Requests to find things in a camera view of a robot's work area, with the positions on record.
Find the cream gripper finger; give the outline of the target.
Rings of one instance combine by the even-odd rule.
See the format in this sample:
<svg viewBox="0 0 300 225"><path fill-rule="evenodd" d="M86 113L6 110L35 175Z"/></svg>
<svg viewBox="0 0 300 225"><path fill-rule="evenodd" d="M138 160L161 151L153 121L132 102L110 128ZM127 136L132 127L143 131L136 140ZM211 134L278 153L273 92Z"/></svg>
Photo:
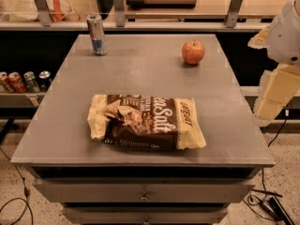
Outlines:
<svg viewBox="0 0 300 225"><path fill-rule="evenodd" d="M299 66L279 64L273 71L265 70L253 107L254 124L266 127L272 123L299 90Z"/></svg>
<svg viewBox="0 0 300 225"><path fill-rule="evenodd" d="M265 26L258 34L252 37L248 46L253 49L264 49L267 47L267 39L268 39L269 26Z"/></svg>

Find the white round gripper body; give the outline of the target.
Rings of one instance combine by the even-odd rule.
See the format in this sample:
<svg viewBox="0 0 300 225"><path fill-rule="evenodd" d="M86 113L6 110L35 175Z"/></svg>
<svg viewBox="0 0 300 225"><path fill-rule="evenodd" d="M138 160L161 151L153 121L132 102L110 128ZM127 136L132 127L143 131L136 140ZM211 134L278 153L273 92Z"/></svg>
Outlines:
<svg viewBox="0 0 300 225"><path fill-rule="evenodd" d="M267 54L278 63L300 65L300 0L288 0L271 22Z"/></svg>

